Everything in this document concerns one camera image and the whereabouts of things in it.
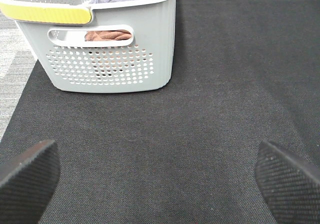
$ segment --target gray carpet floor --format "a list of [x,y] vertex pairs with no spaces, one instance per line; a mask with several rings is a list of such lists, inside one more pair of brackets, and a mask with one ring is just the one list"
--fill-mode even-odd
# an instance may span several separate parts
[[40,223],[275,224],[254,178],[260,142],[320,166],[319,10],[177,0],[172,78],[156,91],[63,92],[38,62],[0,162],[57,140],[61,178]]
[[14,21],[0,13],[0,140],[35,60]]

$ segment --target brown towel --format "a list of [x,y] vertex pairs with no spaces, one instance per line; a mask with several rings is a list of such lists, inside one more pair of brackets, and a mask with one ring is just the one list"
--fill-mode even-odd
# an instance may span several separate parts
[[85,41],[112,41],[128,40],[132,37],[127,30],[116,31],[88,31],[85,35]]

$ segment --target yellow handle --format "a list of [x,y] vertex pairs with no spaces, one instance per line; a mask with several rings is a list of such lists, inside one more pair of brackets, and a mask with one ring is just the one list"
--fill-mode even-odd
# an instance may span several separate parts
[[92,19],[88,8],[63,4],[0,0],[0,8],[7,17],[20,21],[83,25]]

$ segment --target floor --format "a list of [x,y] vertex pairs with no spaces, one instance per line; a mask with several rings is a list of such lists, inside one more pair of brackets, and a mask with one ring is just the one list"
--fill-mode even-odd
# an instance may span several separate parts
[[35,65],[14,21],[0,13],[0,140]]
[[320,166],[320,0],[176,7],[172,78],[159,90],[63,92],[35,65],[0,162],[57,141],[61,177],[40,223],[276,224],[255,180],[261,141]]

